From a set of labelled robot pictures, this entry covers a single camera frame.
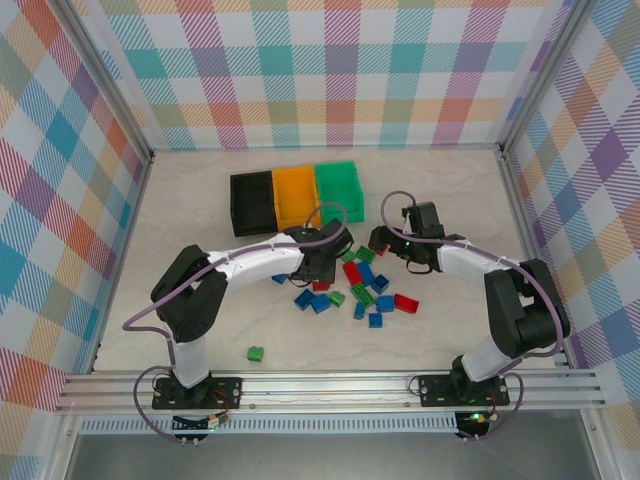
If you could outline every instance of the storage bin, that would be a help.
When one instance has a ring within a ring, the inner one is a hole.
[[[278,231],[270,171],[231,175],[231,223],[236,237]]]
[[[311,211],[320,205],[313,167],[282,168],[273,171],[273,196],[278,230],[304,225]],[[320,227],[320,214],[311,224]]]
[[[347,211],[349,222],[364,221],[364,195],[353,162],[325,163],[314,167],[320,203],[336,202]],[[322,223],[337,218],[342,221],[340,210],[335,207],[322,210]]]

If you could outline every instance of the orange bin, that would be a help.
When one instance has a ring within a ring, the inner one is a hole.
[[[313,167],[273,170],[273,200],[278,230],[304,225],[311,211],[320,205]],[[320,227],[320,212],[311,220]]]

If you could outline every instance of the black bin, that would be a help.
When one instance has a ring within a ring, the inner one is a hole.
[[[278,231],[270,171],[231,175],[231,223],[236,237]]]

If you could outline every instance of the enclosure wall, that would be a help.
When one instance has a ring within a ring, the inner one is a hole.
[[[0,478],[50,454],[81,373],[143,162],[44,0],[0,14]]]
[[[640,4],[601,0],[511,152],[542,255],[640,471]]]
[[[194,149],[494,144],[572,0],[74,3],[151,143]]]

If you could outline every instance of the marble surface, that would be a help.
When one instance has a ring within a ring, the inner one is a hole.
[[[495,157],[490,150],[253,150],[160,153],[153,166],[140,214],[106,326],[97,370],[143,369],[166,364],[165,342],[156,334],[130,333],[122,323],[149,304],[149,294],[179,251],[190,244],[225,250],[270,235],[235,238],[229,217],[229,175],[272,168],[355,160],[365,193],[366,221],[350,224],[357,245],[380,225],[380,202],[391,190],[412,192],[435,202],[447,233],[464,235],[492,252],[521,258]],[[406,200],[389,202],[387,216],[401,224]],[[355,300],[338,262],[336,289],[342,308],[315,315],[293,304],[300,290],[271,279],[225,297],[207,334],[212,369],[350,370],[446,369],[488,334],[484,292],[444,274],[410,275],[392,255],[372,268],[389,278],[389,293],[420,300],[418,314],[384,315],[382,329],[367,318],[353,319]],[[160,326],[148,315],[140,324]],[[247,361],[252,345],[265,348],[261,364]],[[531,359],[524,368],[552,367]]]

